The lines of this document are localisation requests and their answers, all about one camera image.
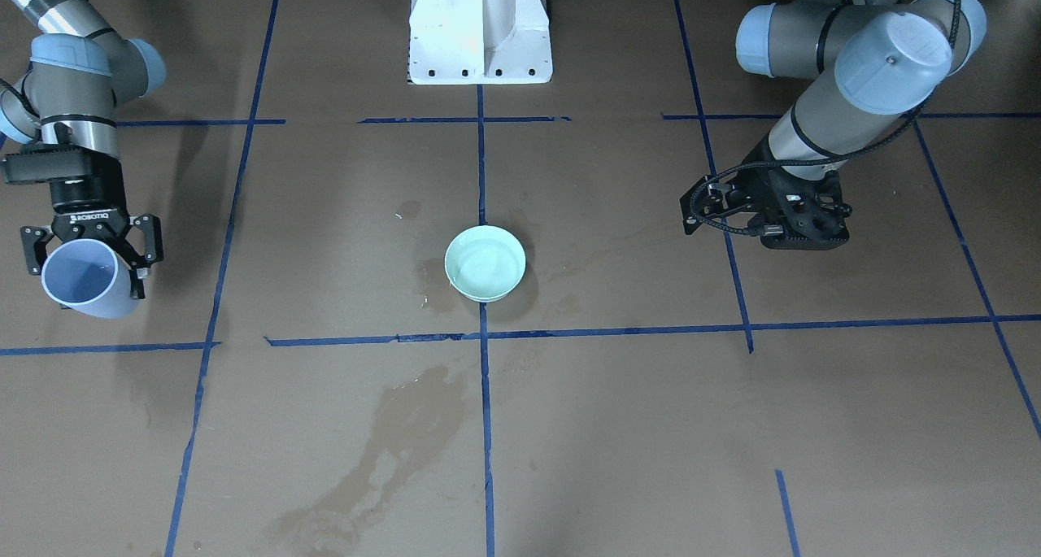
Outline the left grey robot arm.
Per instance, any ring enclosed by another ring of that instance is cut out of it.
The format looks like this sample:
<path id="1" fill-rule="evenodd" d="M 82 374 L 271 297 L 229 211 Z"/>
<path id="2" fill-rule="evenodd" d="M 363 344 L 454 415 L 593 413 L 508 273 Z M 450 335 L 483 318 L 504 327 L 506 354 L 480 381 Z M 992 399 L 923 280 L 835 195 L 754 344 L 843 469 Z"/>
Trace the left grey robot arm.
<path id="1" fill-rule="evenodd" d="M 839 169 L 897 138 L 945 79 L 977 53 L 977 0 L 793 0 L 752 8 L 735 37 L 750 74 L 809 81 L 740 164 L 681 197 L 685 234 L 702 227 L 773 250 L 849 239 Z"/>

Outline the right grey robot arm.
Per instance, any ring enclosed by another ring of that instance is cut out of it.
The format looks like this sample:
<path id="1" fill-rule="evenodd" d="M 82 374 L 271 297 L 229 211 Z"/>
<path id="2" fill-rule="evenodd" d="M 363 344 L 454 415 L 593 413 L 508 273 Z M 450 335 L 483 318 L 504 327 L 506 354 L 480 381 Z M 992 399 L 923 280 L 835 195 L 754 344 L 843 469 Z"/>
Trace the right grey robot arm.
<path id="1" fill-rule="evenodd" d="M 2 158 L 8 185 L 45 184 L 52 223 L 20 231 L 26 271 L 41 276 L 57 260 L 48 243 L 97 240 L 128 273 L 131 302 L 163 260 L 158 216 L 128 209 L 115 110 L 166 82 L 159 51 L 126 39 L 90 0 L 11 0 L 39 28 L 30 67 L 2 83 L 2 133 L 21 145 Z"/>

